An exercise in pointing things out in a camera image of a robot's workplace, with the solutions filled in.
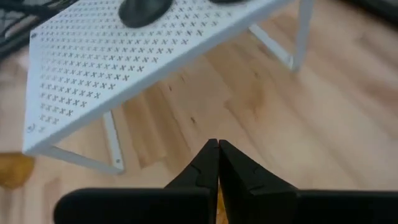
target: wooden floor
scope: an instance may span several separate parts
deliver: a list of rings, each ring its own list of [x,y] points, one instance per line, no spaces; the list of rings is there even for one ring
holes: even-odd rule
[[[293,49],[296,17],[293,4],[261,25]],[[17,83],[25,63],[18,60]],[[15,86],[10,91],[22,98]],[[0,97],[2,107],[11,102]],[[56,201],[77,188],[162,187],[208,138],[229,140],[299,188],[397,190],[398,33],[339,1],[316,0],[300,73],[245,32],[113,112],[125,174],[40,157],[25,187],[0,192],[0,223],[51,223]],[[20,144],[19,113],[12,114],[21,116],[17,136],[2,137],[2,146]],[[103,135],[98,120],[61,144],[107,160]]]

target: perforated metal surface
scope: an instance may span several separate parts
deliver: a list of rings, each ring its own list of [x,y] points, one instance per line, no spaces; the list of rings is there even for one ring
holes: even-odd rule
[[[31,33],[24,152],[56,143],[287,2],[176,0],[140,29],[121,24],[120,0],[77,2]]]

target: white table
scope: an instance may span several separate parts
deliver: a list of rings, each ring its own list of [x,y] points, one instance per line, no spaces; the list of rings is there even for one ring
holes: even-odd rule
[[[229,6],[175,0],[155,23],[124,27],[121,0],[80,0],[30,35],[23,152],[117,174],[124,169],[111,109],[169,72],[249,28],[293,71],[305,55],[313,0],[300,0],[296,51],[287,53],[255,24],[293,0]],[[53,146],[103,115],[113,164]]]

